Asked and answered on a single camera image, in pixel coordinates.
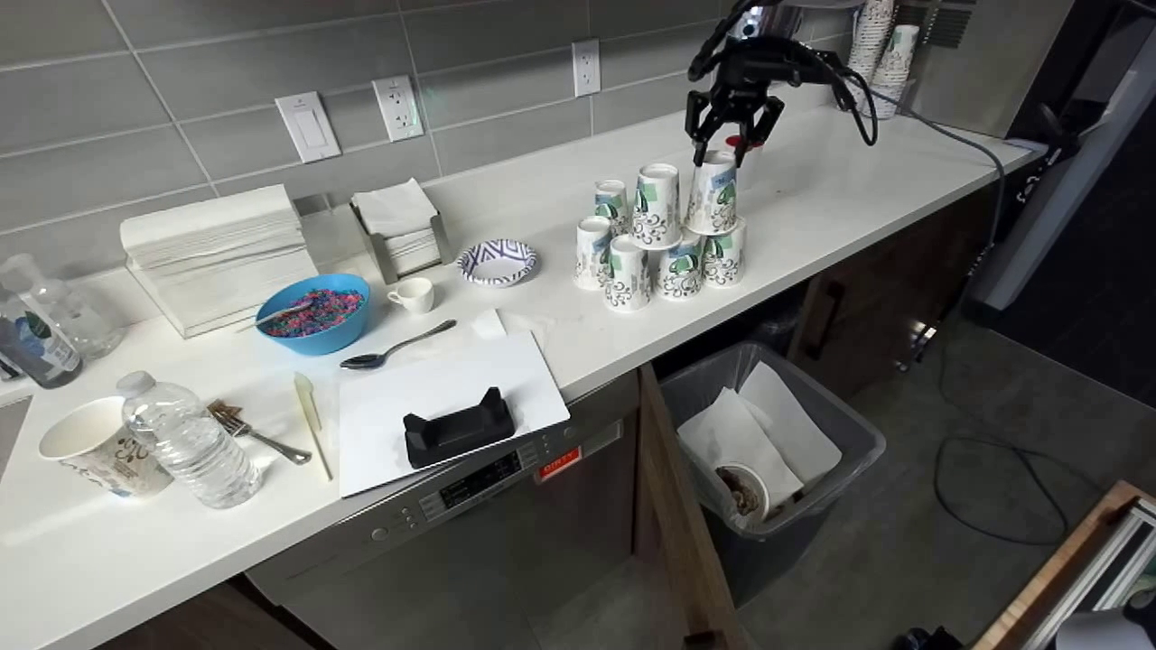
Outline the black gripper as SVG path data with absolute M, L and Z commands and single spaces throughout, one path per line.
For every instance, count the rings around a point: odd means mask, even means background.
M 783 100 L 770 94 L 775 78 L 787 78 L 796 43 L 787 37 L 729 40 L 716 31 L 691 61 L 691 78 L 713 76 L 710 89 L 687 89 L 682 129 L 694 142 L 694 167 L 710 160 L 710 143 L 722 124 L 732 124 L 729 136 L 732 167 L 744 167 L 752 148 L 761 148 L 777 128 Z

